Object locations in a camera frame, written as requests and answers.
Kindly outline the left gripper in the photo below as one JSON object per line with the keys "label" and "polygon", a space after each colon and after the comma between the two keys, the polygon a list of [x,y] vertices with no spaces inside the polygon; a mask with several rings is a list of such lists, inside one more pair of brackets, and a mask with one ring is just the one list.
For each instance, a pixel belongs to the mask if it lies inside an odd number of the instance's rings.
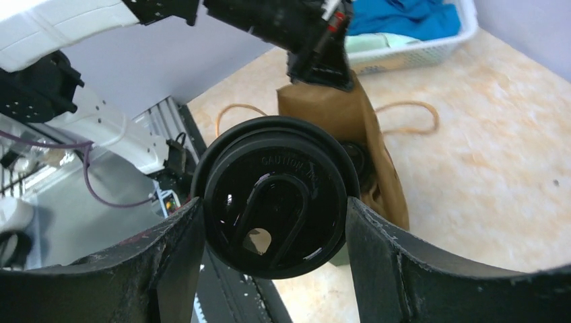
{"label": "left gripper", "polygon": [[211,0],[203,5],[209,16],[288,50],[291,83],[354,88],[345,40],[325,43],[352,18],[352,1]]}

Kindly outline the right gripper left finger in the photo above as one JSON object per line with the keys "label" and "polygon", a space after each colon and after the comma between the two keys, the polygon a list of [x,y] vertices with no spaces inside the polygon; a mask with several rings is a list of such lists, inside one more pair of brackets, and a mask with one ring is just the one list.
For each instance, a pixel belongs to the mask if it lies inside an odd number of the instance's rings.
{"label": "right gripper left finger", "polygon": [[195,198],[159,224],[67,265],[1,272],[2,322],[190,322],[205,247]]}

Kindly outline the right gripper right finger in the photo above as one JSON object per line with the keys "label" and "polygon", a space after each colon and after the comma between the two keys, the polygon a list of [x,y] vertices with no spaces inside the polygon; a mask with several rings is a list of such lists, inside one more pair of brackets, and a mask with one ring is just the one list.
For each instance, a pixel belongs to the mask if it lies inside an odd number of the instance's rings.
{"label": "right gripper right finger", "polygon": [[569,322],[570,266],[522,273],[438,248],[355,198],[345,226],[362,322]]}

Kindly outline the green brown paper bag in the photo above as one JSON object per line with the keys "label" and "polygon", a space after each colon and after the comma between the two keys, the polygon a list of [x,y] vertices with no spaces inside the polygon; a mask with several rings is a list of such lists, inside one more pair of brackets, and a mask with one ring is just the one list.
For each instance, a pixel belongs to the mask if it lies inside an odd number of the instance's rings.
{"label": "green brown paper bag", "polygon": [[224,262],[272,279],[320,267],[345,244],[351,197],[408,228],[401,183],[359,81],[348,92],[287,85],[277,105],[277,115],[222,133],[194,185],[208,244]]}

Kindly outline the black coffee cup lid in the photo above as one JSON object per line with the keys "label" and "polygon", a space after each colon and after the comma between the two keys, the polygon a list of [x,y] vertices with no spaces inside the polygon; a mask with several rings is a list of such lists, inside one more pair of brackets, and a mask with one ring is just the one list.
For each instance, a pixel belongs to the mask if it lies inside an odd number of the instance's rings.
{"label": "black coffee cup lid", "polygon": [[345,244],[358,175],[338,140],[286,116],[242,122],[199,162],[191,194],[203,201],[210,250],[229,267],[289,279],[328,262]]}

